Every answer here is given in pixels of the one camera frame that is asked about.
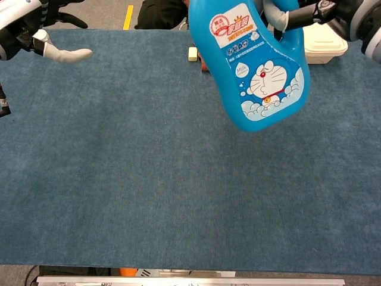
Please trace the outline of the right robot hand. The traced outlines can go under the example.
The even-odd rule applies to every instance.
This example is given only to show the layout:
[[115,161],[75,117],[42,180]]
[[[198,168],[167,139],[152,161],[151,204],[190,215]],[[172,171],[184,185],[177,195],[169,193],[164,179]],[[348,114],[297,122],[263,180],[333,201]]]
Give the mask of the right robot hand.
[[314,24],[330,26],[346,41],[358,39],[357,30],[372,1],[264,1],[264,15],[275,30],[285,33]]

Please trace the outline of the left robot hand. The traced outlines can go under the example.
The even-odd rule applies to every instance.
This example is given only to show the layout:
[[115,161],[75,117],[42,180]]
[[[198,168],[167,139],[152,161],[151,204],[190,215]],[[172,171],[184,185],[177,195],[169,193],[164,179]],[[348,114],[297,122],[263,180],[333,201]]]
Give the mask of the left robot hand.
[[20,50],[32,51],[59,63],[76,63],[89,58],[92,50],[58,49],[45,30],[57,22],[81,29],[88,25],[60,8],[77,1],[1,1],[1,60],[8,61]]

